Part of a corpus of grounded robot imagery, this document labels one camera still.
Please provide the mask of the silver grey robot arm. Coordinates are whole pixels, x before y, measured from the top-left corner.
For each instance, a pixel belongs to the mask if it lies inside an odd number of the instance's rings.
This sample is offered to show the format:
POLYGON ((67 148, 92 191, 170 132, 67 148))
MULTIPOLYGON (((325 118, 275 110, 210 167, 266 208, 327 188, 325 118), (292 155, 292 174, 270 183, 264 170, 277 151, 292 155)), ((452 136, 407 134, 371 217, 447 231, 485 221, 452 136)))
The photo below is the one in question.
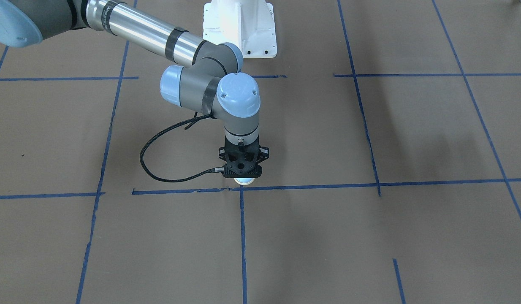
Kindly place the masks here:
POLYGON ((160 94, 197 113, 160 131, 141 149, 140 164, 149 176, 172 182, 151 173, 145 152, 167 132, 203 119, 222 120, 225 129, 219 151, 225 164, 205 174, 220 173, 241 185, 262 175, 260 163, 269 158, 269 149, 259 144, 261 97, 255 79, 242 73, 244 59, 237 46, 208 42, 117 0, 0 0, 0 42, 6 46, 32 46, 83 28, 122 37, 171 60, 174 65, 162 74, 160 94))

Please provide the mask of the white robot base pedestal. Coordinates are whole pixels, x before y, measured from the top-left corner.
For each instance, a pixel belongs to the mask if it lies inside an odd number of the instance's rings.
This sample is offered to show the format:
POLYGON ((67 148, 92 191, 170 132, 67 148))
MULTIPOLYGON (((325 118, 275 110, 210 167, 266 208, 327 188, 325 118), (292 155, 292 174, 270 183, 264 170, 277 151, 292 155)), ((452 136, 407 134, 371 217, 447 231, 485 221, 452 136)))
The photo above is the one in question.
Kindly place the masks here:
POLYGON ((244 58, 275 58, 274 7, 264 0, 212 0, 203 8, 203 38, 235 44, 244 58))

